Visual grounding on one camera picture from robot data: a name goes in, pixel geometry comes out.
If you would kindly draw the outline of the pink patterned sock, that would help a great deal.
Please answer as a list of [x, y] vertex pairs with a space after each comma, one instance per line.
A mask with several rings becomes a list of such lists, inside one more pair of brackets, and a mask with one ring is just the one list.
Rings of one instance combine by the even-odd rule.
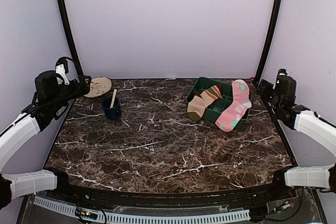
[[252, 103], [249, 99], [249, 86], [242, 80], [238, 79], [232, 82], [233, 102], [218, 117], [215, 124], [224, 132], [232, 131], [247, 109], [250, 109]]

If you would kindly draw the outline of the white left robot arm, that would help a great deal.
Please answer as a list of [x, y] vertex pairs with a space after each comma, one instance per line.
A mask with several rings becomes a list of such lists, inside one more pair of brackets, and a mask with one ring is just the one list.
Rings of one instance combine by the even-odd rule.
[[[36, 91], [31, 104], [1, 132], [1, 168], [52, 120], [58, 120], [68, 109], [69, 101], [89, 93], [90, 76], [80, 74], [77, 79], [68, 79], [69, 60], [69, 57], [59, 58], [54, 70], [44, 71], [35, 78]], [[21, 174], [1, 173], [1, 208], [16, 198], [52, 190], [63, 201], [74, 197], [67, 173], [55, 168]]]

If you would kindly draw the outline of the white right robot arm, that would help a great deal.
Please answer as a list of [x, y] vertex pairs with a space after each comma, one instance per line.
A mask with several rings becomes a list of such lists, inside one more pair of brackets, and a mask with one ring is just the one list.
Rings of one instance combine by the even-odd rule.
[[[257, 93], [269, 105], [275, 120], [310, 137], [335, 156], [335, 125], [308, 107], [295, 103], [296, 85], [286, 69], [279, 69], [275, 83], [261, 80]], [[280, 169], [274, 173], [268, 195], [278, 200], [287, 193], [288, 187], [314, 187], [335, 193], [335, 165]]]

